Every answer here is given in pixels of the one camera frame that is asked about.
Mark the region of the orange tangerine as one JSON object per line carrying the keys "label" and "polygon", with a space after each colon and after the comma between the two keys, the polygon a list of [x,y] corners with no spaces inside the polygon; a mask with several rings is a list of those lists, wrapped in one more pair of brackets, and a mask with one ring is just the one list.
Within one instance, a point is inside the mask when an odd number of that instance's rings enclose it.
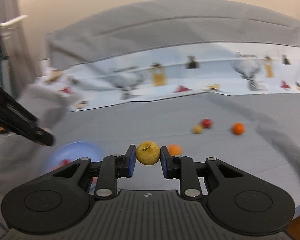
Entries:
{"label": "orange tangerine", "polygon": [[178,144],[170,144],[167,146],[168,152],[171,156],[182,155],[183,148]]}
{"label": "orange tangerine", "polygon": [[236,122],[233,124],[231,131],[234,135],[243,135],[245,132],[245,126],[241,122]]}

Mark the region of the large yellow-green longan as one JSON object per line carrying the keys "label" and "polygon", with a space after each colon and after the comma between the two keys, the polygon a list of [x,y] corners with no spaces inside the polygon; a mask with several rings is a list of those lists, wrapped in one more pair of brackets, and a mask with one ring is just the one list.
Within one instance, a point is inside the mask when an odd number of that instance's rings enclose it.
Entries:
{"label": "large yellow-green longan", "polygon": [[156,142],[144,141],[136,149],[136,159],[143,165],[154,165],[160,159],[160,148]]}

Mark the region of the yellow longan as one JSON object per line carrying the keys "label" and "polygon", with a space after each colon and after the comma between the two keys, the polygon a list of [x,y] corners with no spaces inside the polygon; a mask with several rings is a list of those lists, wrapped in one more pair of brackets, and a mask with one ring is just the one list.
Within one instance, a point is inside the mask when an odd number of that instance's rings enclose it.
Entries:
{"label": "yellow longan", "polygon": [[201,125],[196,125],[196,126],[193,126],[192,133],[193,134],[200,134],[200,133],[203,132],[203,130],[204,130],[204,128]]}

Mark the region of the red cherry tomato with stem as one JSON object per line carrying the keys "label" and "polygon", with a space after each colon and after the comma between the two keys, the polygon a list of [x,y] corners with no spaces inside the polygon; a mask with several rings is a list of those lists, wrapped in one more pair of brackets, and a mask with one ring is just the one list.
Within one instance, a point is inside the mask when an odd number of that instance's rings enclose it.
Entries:
{"label": "red cherry tomato with stem", "polygon": [[204,128],[204,129],[208,129],[211,128],[213,126],[213,121],[211,119],[202,119],[200,121],[200,125]]}

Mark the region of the blue plastic plate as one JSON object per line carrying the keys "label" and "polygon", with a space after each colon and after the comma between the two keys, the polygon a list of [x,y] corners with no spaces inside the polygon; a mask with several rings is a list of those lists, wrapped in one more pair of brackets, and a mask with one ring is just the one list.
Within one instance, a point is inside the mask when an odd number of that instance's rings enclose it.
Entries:
{"label": "blue plastic plate", "polygon": [[89,157],[92,162],[102,161],[106,152],[89,141],[71,142],[54,151],[49,157],[43,173],[48,173],[81,157]]}

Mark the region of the grey curtain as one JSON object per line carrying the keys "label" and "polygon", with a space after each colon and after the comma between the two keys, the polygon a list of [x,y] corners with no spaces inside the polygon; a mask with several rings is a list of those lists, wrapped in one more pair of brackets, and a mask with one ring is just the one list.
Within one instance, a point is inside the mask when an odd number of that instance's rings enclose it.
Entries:
{"label": "grey curtain", "polygon": [[[0,23],[18,16],[21,16],[18,0],[0,0]],[[41,72],[30,55],[30,46],[25,38],[22,20],[2,28],[1,35],[0,45],[4,62],[9,67],[10,93],[13,97],[17,97]]]}

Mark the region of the white deer print cloth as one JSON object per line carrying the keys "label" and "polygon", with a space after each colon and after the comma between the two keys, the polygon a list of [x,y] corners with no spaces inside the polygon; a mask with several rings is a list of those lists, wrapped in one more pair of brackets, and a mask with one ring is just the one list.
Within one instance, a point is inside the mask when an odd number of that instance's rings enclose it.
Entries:
{"label": "white deer print cloth", "polygon": [[44,70],[38,83],[71,111],[209,92],[300,93],[300,47],[277,44],[188,44]]}

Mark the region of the white clothes hanger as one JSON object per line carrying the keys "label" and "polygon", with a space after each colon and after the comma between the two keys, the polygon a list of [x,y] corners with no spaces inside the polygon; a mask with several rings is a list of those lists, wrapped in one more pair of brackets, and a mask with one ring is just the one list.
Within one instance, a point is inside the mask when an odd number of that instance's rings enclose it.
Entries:
{"label": "white clothes hanger", "polygon": [[11,20],[8,20],[6,22],[2,22],[2,23],[0,23],[0,28],[7,28],[10,26],[13,26],[13,25],[21,22],[22,20],[26,19],[27,17],[28,17],[28,15],[21,15],[21,16],[13,18]]}

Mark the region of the grey cloth cover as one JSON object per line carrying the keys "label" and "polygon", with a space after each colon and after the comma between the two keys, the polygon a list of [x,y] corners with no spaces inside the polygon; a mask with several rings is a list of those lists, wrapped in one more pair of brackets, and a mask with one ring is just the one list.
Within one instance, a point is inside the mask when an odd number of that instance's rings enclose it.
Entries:
{"label": "grey cloth cover", "polygon": [[[197,43],[300,47],[300,20],[223,0],[159,0],[111,9],[48,37],[44,64],[65,68],[108,56]],[[17,101],[54,136],[45,146],[0,135],[0,239],[290,239],[300,214],[300,93],[214,92],[71,111],[38,83]],[[213,126],[193,134],[202,119]],[[234,123],[245,126],[234,135]],[[43,173],[49,157],[77,141],[106,156],[130,145],[178,144],[193,159],[203,197],[186,200],[160,159],[137,159],[117,195],[95,200],[94,163],[81,157]]]}

